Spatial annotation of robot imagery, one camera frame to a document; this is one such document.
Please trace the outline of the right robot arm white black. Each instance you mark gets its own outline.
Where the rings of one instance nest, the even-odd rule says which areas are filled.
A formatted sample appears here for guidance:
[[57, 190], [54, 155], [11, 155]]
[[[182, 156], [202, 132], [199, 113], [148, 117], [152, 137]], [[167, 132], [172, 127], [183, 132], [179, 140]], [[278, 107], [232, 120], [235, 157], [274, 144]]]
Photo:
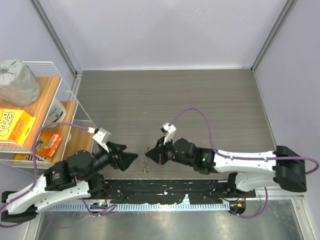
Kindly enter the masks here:
[[305, 161], [282, 145], [274, 151], [258, 153], [215, 152], [197, 147], [184, 138], [165, 142], [161, 137], [145, 156], [159, 165], [172, 161], [203, 175], [229, 173], [226, 191], [232, 197], [267, 187], [280, 187], [294, 193], [307, 191]]

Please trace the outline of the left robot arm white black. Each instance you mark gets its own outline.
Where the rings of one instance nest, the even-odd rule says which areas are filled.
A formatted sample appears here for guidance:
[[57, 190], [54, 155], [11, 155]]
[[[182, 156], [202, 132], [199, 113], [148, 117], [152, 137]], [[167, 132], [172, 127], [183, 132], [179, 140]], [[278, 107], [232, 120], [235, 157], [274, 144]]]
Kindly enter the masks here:
[[137, 153], [126, 152], [126, 148], [126, 145], [109, 142], [107, 148], [100, 147], [98, 153], [79, 150], [46, 169], [36, 182], [22, 190], [3, 192], [1, 221], [21, 224], [65, 202], [105, 197], [108, 188], [99, 172], [107, 166], [124, 172], [138, 158]]

